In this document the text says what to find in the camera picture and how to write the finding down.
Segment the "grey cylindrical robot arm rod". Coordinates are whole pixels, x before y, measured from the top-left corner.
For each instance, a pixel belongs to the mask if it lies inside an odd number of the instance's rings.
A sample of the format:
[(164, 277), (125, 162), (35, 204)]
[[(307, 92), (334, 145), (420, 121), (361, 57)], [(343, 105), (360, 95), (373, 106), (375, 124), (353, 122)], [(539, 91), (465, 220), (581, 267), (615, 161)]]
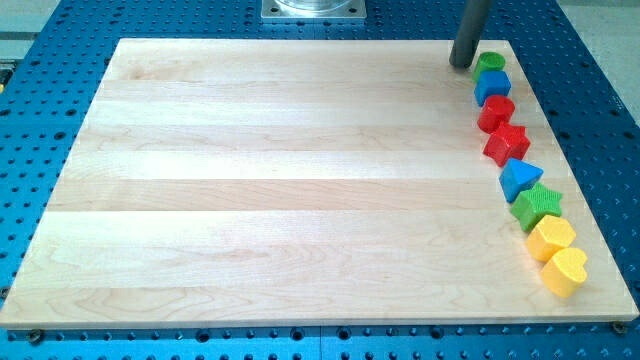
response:
[(493, 0), (467, 0), (449, 55), (456, 69), (467, 69), (475, 57)]

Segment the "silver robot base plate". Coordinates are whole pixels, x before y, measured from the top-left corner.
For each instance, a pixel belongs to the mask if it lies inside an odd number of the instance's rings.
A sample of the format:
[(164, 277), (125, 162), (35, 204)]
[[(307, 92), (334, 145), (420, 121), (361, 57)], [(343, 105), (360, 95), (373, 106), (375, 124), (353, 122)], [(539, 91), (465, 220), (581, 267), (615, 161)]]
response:
[(365, 0), (262, 0), (261, 18), (288, 19), (365, 19)]

